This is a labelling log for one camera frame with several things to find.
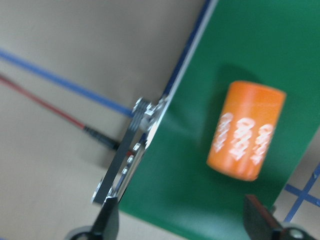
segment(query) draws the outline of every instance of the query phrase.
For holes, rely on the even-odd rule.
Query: green surface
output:
[[[221,0],[121,209],[188,239],[245,240],[243,198],[271,206],[320,123],[320,1]],[[228,86],[287,93],[258,180],[206,165]]]

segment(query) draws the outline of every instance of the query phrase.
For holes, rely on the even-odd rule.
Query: gray floor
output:
[[[0,49],[131,108],[156,101],[179,58],[203,0],[6,0]],[[120,140],[129,119],[0,60],[0,73],[83,122]],[[0,84],[0,238],[60,240],[90,225],[90,199],[114,153]],[[320,133],[289,182],[302,189],[319,162]],[[320,197],[319,181],[311,190]],[[280,221],[295,196],[275,203]],[[319,209],[294,217],[315,236]],[[121,213],[118,239],[181,239]]]

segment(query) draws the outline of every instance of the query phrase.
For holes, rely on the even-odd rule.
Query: orange cylinder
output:
[[[257,179],[285,99],[285,92],[269,86],[231,83],[207,164],[236,179]]]

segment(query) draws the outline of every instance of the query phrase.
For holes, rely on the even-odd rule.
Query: red cable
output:
[[[8,87],[12,88],[13,90],[21,93],[22,95],[26,96],[27,98],[33,100],[34,102],[40,104],[41,106],[45,107],[46,109],[51,110],[55,114],[59,115],[63,119],[69,121],[76,127],[80,129],[84,129],[86,126],[84,123],[80,122],[79,120],[75,119],[74,117],[70,116],[69,114],[61,111],[60,109],[56,108],[55,106],[45,102],[41,98],[37,97],[36,95],[32,94],[31,92],[27,91],[26,89],[22,88],[21,86],[15,84],[14,82],[10,81],[6,77],[0,74],[0,82],[6,84]]]

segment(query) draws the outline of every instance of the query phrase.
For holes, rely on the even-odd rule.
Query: orange object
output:
[[[285,99],[285,92],[272,87],[231,83],[207,164],[236,179],[257,179]]]

